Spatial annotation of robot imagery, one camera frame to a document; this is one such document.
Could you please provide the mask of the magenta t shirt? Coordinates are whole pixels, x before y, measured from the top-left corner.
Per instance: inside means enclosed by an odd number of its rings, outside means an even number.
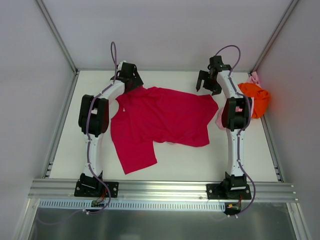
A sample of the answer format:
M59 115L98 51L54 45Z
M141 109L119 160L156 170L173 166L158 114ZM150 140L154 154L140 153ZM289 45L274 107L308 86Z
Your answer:
M157 163L154 143L190 147L210 143L208 124L219 106L209 94L138 87L116 98L110 134L124 174Z

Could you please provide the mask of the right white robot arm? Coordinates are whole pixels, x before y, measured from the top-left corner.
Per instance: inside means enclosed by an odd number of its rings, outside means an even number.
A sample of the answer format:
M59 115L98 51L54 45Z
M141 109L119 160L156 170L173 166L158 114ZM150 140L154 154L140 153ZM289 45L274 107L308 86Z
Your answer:
M251 121L252 100L247 97L232 79L232 67L224 64L220 55L209 59L208 71L198 74L196 90L201 87L213 95L224 93L226 102L221 114L221 124L226 130L228 164L221 183L206 185L209 200L250 200L252 179L244 168L245 131Z

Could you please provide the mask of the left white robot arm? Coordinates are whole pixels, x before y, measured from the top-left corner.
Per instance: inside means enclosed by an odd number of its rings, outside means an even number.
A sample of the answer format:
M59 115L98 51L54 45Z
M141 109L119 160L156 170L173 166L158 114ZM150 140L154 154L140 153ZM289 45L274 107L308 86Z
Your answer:
M81 99L78 125L85 138L86 162L74 190L76 197L116 197L108 193L103 182L101 145L110 122L109 106L117 97L143 85L138 68L125 61L116 66L109 84L96 96L85 94Z

